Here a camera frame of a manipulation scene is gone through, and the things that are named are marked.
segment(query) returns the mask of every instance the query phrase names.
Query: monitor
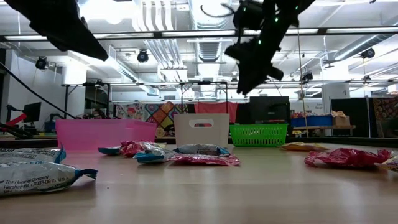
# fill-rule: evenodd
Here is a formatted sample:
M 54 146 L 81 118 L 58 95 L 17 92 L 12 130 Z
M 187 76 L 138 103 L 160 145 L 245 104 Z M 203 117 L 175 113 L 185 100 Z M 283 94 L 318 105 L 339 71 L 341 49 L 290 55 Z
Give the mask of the monitor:
M 24 114 L 26 114 L 27 117 L 26 117 L 26 119 L 24 119 L 24 122 L 29 123 L 29 122 L 39 121 L 41 107 L 42 107 L 41 102 L 25 105 L 22 112 Z
M 288 96 L 251 96 L 251 118 L 254 121 L 290 122 L 290 103 Z

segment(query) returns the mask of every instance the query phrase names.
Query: colorful quilt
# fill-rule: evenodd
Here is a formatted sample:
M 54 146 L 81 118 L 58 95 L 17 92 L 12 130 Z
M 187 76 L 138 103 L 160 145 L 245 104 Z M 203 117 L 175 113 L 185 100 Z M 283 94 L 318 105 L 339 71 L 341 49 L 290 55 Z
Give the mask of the colorful quilt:
M 128 105 L 116 105 L 116 116 L 121 119 L 138 119 L 157 125 L 156 137 L 174 137 L 174 115 L 187 113 L 186 104 L 133 103 Z

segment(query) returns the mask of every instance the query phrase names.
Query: candy wrapper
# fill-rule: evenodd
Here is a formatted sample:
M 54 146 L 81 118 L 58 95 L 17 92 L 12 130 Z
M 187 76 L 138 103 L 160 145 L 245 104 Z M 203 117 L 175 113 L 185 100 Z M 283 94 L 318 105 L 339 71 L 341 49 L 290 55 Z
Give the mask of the candy wrapper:
M 164 149 L 166 145 L 145 141 L 122 142 L 120 153 L 126 157 L 133 157 L 135 154 L 137 154 L 137 152 L 145 151 L 151 147 L 159 147 Z
M 381 164 L 376 164 L 376 166 L 386 170 L 398 172 L 398 157 L 392 157 Z
M 185 164 L 209 164 L 220 166 L 238 166 L 241 161 L 235 156 L 211 156 L 200 154 L 176 154 L 170 158 L 171 161 Z
M 108 155 L 108 156 L 116 156 L 120 154 L 120 146 L 116 147 L 99 147 L 98 152 Z
M 46 161 L 60 163 L 67 154 L 61 149 L 0 149 L 0 163 Z
M 0 196 L 63 190 L 83 175 L 96 179 L 97 173 L 44 161 L 0 164 Z
M 304 143 L 304 142 L 292 142 L 279 146 L 282 149 L 290 151 L 325 151 L 329 150 L 319 144 L 315 143 Z
M 174 151 L 181 154 L 229 156 L 227 149 L 211 144 L 187 144 L 174 149 Z
M 133 158 L 137 159 L 138 163 L 158 163 L 167 162 L 174 154 L 174 151 L 157 146 L 151 146 L 147 147 L 144 151 L 137 152 Z
M 324 165 L 336 167 L 371 167 L 376 163 L 383 163 L 391 156 L 391 152 L 385 149 L 377 151 L 377 154 L 357 149 L 335 149 L 332 151 L 311 151 L 304 162 L 312 167 Z

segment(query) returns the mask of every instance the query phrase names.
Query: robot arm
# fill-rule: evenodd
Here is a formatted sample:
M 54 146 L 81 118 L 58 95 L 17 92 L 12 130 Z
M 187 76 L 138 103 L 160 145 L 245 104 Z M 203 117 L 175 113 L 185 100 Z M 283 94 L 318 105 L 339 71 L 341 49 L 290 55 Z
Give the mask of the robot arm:
M 261 30 L 259 37 L 249 42 L 229 46 L 225 54 L 239 61 L 238 93 L 246 95 L 253 88 L 264 83 L 269 75 L 281 80 L 283 71 L 271 64 L 280 43 L 290 26 L 299 26 L 298 16 L 314 0 L 264 0 L 259 3 L 253 0 L 241 1 L 234 15 L 235 28 Z

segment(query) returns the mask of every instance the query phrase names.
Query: wooden table surface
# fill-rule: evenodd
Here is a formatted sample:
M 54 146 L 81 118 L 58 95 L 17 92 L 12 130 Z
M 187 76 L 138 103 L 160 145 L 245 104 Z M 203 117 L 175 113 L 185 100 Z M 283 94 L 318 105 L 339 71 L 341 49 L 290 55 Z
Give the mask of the wooden table surface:
M 69 152 L 64 163 L 98 169 L 97 181 L 0 198 L 0 223 L 396 223 L 396 173 L 311 168 L 304 152 L 234 153 L 240 167 L 139 166 Z

